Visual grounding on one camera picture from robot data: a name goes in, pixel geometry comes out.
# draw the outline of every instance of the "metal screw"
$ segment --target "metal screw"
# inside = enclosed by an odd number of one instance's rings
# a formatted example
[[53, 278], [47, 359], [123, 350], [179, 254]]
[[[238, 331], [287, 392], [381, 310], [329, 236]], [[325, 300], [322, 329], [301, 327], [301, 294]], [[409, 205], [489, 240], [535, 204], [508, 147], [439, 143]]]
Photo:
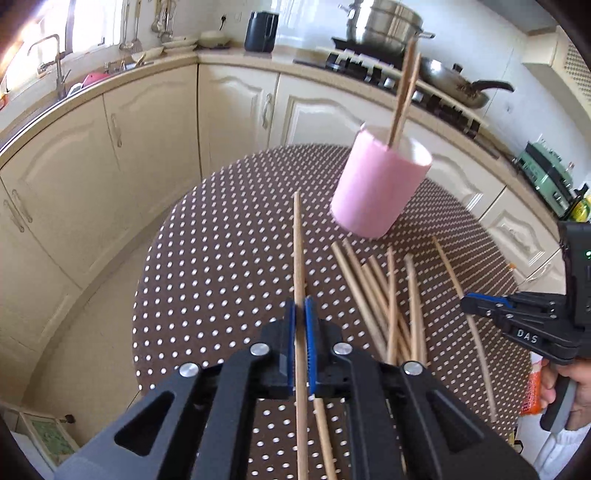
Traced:
[[416, 376], [423, 373], [423, 366], [419, 362], [406, 362], [402, 367], [407, 375]]
[[194, 377], [199, 373], [199, 365], [194, 364], [192, 362], [188, 362], [186, 364], [182, 364], [181, 367], [178, 369], [178, 373], [180, 373], [183, 377], [190, 378]]
[[265, 356], [271, 351], [266, 343], [255, 343], [251, 347], [251, 354], [254, 356]]
[[353, 351], [353, 347], [348, 343], [339, 342], [333, 347], [333, 352], [337, 355], [349, 355]]

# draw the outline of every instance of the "chopstick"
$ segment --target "chopstick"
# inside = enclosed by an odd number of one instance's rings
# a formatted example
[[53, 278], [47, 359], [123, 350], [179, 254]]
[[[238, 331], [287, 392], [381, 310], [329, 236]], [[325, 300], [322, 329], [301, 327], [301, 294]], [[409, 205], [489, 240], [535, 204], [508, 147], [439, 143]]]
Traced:
[[343, 277], [349, 286], [349, 290], [351, 291], [351, 295], [359, 308], [359, 312], [365, 322], [369, 335], [371, 336], [375, 348], [378, 351], [378, 355], [380, 358], [386, 358], [386, 343], [384, 342], [384, 337], [382, 336], [382, 332], [380, 331], [378, 324], [376, 323], [374, 316], [371, 312], [371, 309], [367, 305], [365, 301], [365, 297], [363, 296], [363, 291], [361, 290], [359, 284], [357, 283], [357, 279], [353, 271], [351, 270], [349, 264], [347, 263], [347, 259], [343, 254], [342, 250], [339, 247], [337, 242], [334, 242], [331, 246], [333, 253], [335, 254], [335, 258], [337, 263], [339, 264], [339, 268], [343, 273]]
[[406, 52], [404, 54], [404, 61], [402, 63], [402, 76], [398, 82], [398, 90], [396, 92], [396, 108], [394, 110], [394, 116], [392, 117], [392, 124], [390, 126], [390, 132], [388, 135], [388, 146], [392, 147], [396, 136], [396, 130], [398, 129], [398, 123], [404, 109], [406, 97], [408, 95], [408, 88], [410, 85], [415, 52], [417, 49], [417, 39], [412, 38], [407, 45]]
[[301, 227], [300, 191], [294, 193], [294, 299], [295, 299], [295, 443], [298, 480], [308, 479], [308, 375], [304, 302], [304, 244]]
[[[386, 277], [384, 276], [384, 272], [382, 272], [382, 268], [379, 266], [378, 261], [372, 255], [369, 257], [369, 263], [372, 266], [374, 271], [374, 275], [370, 278], [370, 282], [374, 283], [374, 292], [378, 299], [379, 304], [381, 305], [382, 311], [387, 318], [389, 318], [389, 307], [388, 303], [386, 302], [386, 295], [389, 295], [389, 287]], [[396, 316], [398, 319], [398, 328], [399, 333], [401, 334], [400, 338], [398, 339], [398, 346], [400, 347], [399, 351], [399, 358], [404, 362], [410, 360], [410, 346], [411, 346], [411, 335], [410, 330], [408, 329], [408, 324], [402, 315], [402, 312], [398, 308], [398, 303], [396, 304]]]
[[[297, 315], [304, 311], [306, 299], [306, 273], [304, 269], [304, 244], [301, 228], [301, 200], [299, 190], [294, 194], [294, 298], [296, 308], [295, 323], [295, 429], [297, 445], [298, 479], [308, 478], [308, 391], [306, 379], [308, 373], [306, 328]], [[324, 461], [324, 470], [329, 480], [337, 480], [330, 444], [329, 426], [324, 410], [324, 401], [314, 398], [316, 425], [320, 435], [320, 448]]]
[[[452, 264], [447, 259], [447, 255], [445, 251], [441, 247], [439, 241], [436, 237], [433, 237], [433, 243], [435, 244], [435, 248], [437, 248], [437, 252], [439, 252], [439, 256], [445, 265], [448, 275], [452, 279], [452, 284], [456, 289], [456, 293], [458, 298], [461, 300], [464, 297], [464, 290], [462, 289], [462, 285], [460, 284], [459, 280], [456, 277], [456, 273], [453, 271]], [[482, 370], [482, 379], [484, 381], [484, 386], [486, 390], [486, 396], [488, 398], [489, 408], [491, 410], [491, 422], [496, 423], [497, 421], [497, 413], [496, 413], [496, 402], [495, 402], [495, 393], [492, 389], [492, 382], [491, 382], [491, 375], [488, 371], [488, 364], [486, 363], [486, 352], [484, 347], [482, 346], [482, 340], [480, 339], [480, 333], [478, 332], [478, 327], [476, 326], [476, 322], [474, 321], [473, 315], [466, 315], [466, 320], [468, 321], [468, 326], [470, 327], [470, 332], [472, 333], [472, 338], [474, 339], [474, 344], [476, 345], [476, 352], [478, 353], [478, 360], [480, 361], [480, 369]]]
[[413, 94], [415, 91], [415, 87], [417, 85], [418, 80], [418, 73], [421, 69], [421, 54], [417, 53], [414, 58], [413, 63], [413, 73], [411, 75], [410, 84], [408, 85], [408, 91], [406, 98], [404, 100], [404, 105], [402, 106], [402, 111], [400, 112], [400, 116], [396, 121], [396, 130], [394, 132], [394, 137], [392, 139], [392, 144], [388, 146], [393, 148], [394, 150], [398, 149], [398, 145], [400, 144], [400, 138], [402, 136], [402, 130], [404, 129], [404, 122], [406, 121], [406, 117], [408, 115], [408, 108], [413, 100]]
[[408, 302], [410, 304], [411, 322], [411, 358], [416, 362], [427, 365], [427, 348], [425, 346], [425, 331], [423, 314], [421, 312], [421, 294], [418, 290], [417, 272], [414, 268], [413, 256], [404, 256], [408, 275]]
[[394, 250], [392, 246], [388, 247], [388, 358], [390, 365], [396, 364], [398, 358], [398, 322], [396, 320], [398, 313], [398, 303], [396, 302], [396, 277], [394, 275]]
[[374, 316], [378, 320], [378, 324], [382, 329], [382, 333], [384, 334], [384, 338], [388, 337], [388, 319], [384, 315], [384, 311], [379, 304], [378, 296], [374, 292], [374, 286], [371, 284], [371, 280], [374, 280], [374, 276], [371, 273], [371, 267], [368, 264], [361, 266], [363, 272], [363, 280], [361, 281], [361, 286], [363, 287], [363, 291], [365, 292], [365, 297], [368, 299], [369, 304], [374, 311]]
[[378, 260], [372, 255], [369, 257], [369, 264], [375, 273], [375, 277], [378, 279], [379, 285], [382, 287], [384, 291], [384, 295], [388, 294], [388, 282], [386, 281], [386, 277], [384, 277], [384, 272], [382, 272], [382, 267], [379, 266]]
[[320, 435], [320, 449], [324, 462], [324, 471], [328, 480], [337, 480], [333, 452], [330, 445], [329, 424], [324, 410], [324, 401], [321, 398], [314, 398], [314, 410], [316, 412], [316, 425]]

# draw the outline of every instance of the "kitchen cabinet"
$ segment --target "kitchen cabinet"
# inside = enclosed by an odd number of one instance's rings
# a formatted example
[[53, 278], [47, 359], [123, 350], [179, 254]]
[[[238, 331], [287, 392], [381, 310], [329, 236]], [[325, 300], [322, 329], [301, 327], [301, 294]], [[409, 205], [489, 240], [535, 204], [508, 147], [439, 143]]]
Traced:
[[520, 286], [522, 291], [566, 294], [566, 273], [562, 250], [558, 250], [544, 265], [536, 270]]
[[197, 142], [197, 66], [105, 93], [119, 168], [144, 225], [201, 181]]
[[80, 287], [141, 230], [101, 97], [42, 130], [4, 165], [0, 178], [21, 222]]
[[364, 123], [388, 127], [392, 112], [341, 90], [281, 75], [270, 147], [302, 143], [351, 146]]
[[528, 278], [558, 250], [558, 243], [531, 210], [508, 189], [480, 218], [508, 262], [516, 266], [516, 278]]
[[51, 260], [0, 186], [0, 397], [19, 401], [80, 290]]
[[427, 177], [457, 198], [476, 218], [480, 218], [505, 187], [476, 160], [444, 138], [407, 121], [404, 133], [423, 144], [433, 157]]
[[199, 67], [199, 145], [204, 176], [268, 148], [278, 77], [242, 67]]

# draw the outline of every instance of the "cooking pot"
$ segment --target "cooking pot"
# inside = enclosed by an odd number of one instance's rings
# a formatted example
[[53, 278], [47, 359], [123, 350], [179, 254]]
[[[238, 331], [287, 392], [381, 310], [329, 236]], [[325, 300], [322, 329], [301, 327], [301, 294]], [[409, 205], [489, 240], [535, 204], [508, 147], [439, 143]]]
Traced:
[[349, 14], [347, 40], [358, 44], [400, 54], [411, 38], [435, 36], [423, 31], [423, 19], [414, 10], [393, 0], [355, 0], [339, 8]]

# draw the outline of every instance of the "kitchen counter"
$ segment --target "kitchen counter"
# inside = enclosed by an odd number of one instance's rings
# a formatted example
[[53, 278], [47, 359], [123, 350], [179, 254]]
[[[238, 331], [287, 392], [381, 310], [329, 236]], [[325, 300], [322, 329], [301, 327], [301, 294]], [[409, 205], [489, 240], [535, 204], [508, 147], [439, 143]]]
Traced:
[[[385, 108], [394, 109], [396, 99], [388, 92], [325, 70], [293, 63], [295, 58], [300, 60], [318, 60], [317, 56], [318, 53], [315, 52], [282, 47], [277, 47], [276, 51], [272, 54], [250, 53], [242, 48], [230, 48], [227, 50], [202, 50], [178, 55], [166, 55], [149, 65], [114, 75], [95, 85], [89, 86], [61, 102], [52, 103], [50, 98], [41, 100], [39, 107], [33, 113], [30, 113], [26, 118], [21, 118], [8, 131], [3, 132], [4, 135], [0, 134], [0, 168], [41, 130], [83, 103], [126, 83], [155, 73], [197, 63], [247, 67], [292, 75], [344, 90], [371, 102], [375, 102]], [[549, 212], [546, 205], [531, 190], [531, 187], [525, 180], [517, 175], [509, 162], [504, 159], [491, 157], [461, 132], [418, 107], [411, 105], [408, 118], [445, 138], [449, 143], [464, 151], [490, 171], [528, 205], [536, 217], [551, 232], [553, 237], [558, 240], [555, 218]]]

